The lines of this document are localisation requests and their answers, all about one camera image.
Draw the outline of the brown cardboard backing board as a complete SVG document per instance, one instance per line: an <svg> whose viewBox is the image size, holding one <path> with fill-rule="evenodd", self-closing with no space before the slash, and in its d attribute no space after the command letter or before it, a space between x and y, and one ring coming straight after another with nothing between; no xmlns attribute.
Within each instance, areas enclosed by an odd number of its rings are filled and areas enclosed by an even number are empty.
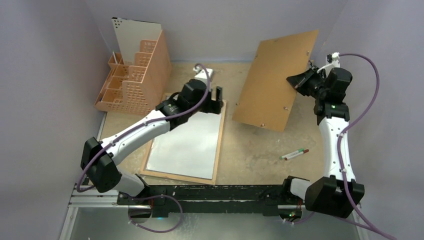
<svg viewBox="0 0 424 240"><path fill-rule="evenodd" d="M259 43L232 120L283 132L297 92L287 77L303 73L310 60L319 30Z"/></svg>

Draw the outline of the orange plastic file organizer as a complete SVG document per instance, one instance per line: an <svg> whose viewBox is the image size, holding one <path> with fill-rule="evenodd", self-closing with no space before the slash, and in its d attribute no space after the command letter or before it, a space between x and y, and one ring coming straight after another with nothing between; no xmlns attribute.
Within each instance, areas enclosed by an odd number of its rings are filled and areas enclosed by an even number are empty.
<svg viewBox="0 0 424 240"><path fill-rule="evenodd" d="M129 65L121 53L111 55L110 71L94 103L97 110L145 116L162 101L172 72L164 31L156 40L141 40L134 60Z"/></svg>

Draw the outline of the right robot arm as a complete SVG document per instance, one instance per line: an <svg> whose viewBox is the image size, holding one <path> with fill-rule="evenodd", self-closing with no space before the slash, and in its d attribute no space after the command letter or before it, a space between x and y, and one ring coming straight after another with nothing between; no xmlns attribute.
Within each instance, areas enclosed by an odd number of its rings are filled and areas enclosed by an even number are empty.
<svg viewBox="0 0 424 240"><path fill-rule="evenodd" d="M308 211L346 219L365 195L364 185L356 181L349 153L350 110L344 98L353 76L340 67L329 73L312 67L286 80L298 93L315 100L313 112L323 140L325 167L315 182L289 176L280 196L288 204L301 198Z"/></svg>

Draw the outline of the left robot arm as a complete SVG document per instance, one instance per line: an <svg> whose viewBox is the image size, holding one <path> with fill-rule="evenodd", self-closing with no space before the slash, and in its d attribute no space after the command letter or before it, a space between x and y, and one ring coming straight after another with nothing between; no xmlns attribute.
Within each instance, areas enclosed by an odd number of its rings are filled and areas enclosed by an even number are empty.
<svg viewBox="0 0 424 240"><path fill-rule="evenodd" d="M129 195L138 205L146 203L149 199L146 182L135 174L119 170L119 164L144 144L187 123L194 114L218 115L223 105L221 86L211 90L210 83L190 79L181 91L172 93L125 130L103 140L89 138L83 145L82 177L77 182L77 192L117 190Z"/></svg>

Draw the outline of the green capped marker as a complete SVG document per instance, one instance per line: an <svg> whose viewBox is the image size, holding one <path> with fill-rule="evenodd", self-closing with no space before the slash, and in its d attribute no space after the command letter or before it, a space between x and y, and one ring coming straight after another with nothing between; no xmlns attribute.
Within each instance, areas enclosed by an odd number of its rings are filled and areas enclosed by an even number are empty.
<svg viewBox="0 0 424 240"><path fill-rule="evenodd" d="M291 153L288 153L288 154L286 154L286 155L282 155L282 156L280 156L279 157L279 159L280 160L288 160L290 157L292 157L292 156L294 156L294 155L297 155L297 154L299 154L299 153L303 153L305 151L305 149L304 148L300 148L300 149L297 149L297 150L295 150L295 151L293 151L293 152L291 152Z"/></svg>

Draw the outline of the red capped marker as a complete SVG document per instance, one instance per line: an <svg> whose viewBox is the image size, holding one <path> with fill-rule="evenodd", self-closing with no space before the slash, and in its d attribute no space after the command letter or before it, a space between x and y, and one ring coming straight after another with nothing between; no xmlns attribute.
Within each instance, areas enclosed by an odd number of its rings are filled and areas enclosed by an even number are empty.
<svg viewBox="0 0 424 240"><path fill-rule="evenodd" d="M288 161L288 160L294 159L294 158L296 158L296 157L299 157L299 156L301 156L301 155L303 155L303 154L306 154L306 153L308 153L308 152L309 152L309 149L304 149L304 150L302 150L302 151L298 151L298 152L296 152L296 153L294 153L294 154L291 154L291 155L285 156L283 159L284 159L285 161Z"/></svg>

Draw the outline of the beige perforated folder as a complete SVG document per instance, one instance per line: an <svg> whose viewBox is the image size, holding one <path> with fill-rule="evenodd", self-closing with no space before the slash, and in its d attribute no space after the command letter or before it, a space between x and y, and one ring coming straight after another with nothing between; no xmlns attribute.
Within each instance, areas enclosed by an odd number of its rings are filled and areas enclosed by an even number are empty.
<svg viewBox="0 0 424 240"><path fill-rule="evenodd" d="M162 25L156 22L111 18L115 36L124 64L134 65L135 53L140 51L142 40L157 40L162 31Z"/></svg>

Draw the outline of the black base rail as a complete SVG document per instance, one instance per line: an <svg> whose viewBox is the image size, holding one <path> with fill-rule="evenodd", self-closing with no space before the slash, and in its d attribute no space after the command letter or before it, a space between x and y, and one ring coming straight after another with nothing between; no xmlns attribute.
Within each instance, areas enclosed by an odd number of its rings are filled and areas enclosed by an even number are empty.
<svg viewBox="0 0 424 240"><path fill-rule="evenodd" d="M150 207L154 218L170 213L261 214L298 218L304 201L290 193L291 178L282 184L256 185L153 185L139 195L119 192L117 204Z"/></svg>

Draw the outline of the aluminium table frame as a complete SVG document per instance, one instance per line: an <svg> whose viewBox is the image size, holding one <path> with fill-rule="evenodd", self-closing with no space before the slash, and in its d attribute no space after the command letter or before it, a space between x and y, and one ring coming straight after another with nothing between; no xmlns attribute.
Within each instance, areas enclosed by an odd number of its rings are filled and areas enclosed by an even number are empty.
<svg viewBox="0 0 424 240"><path fill-rule="evenodd" d="M311 215L320 213L342 220L358 210L365 195L364 185L356 181L350 163L348 130L352 126L344 103L353 75L333 66L328 73L311 66L305 72L289 76L288 83L300 94L315 99L314 114L323 137L324 175L315 182L289 176L276 185L148 185L138 174L125 173L119 164L132 152L156 137L176 130L197 113L223 112L222 88L211 86L211 75L198 63L195 70L205 79L191 79L181 91L173 93L139 122L103 140L85 141L80 167L82 176L75 185L85 191L117 192L116 204L128 208L128 222L137 228L144 209L155 218L170 213L262 214L279 216L292 225L304 217L282 213L280 207L299 204Z"/></svg>

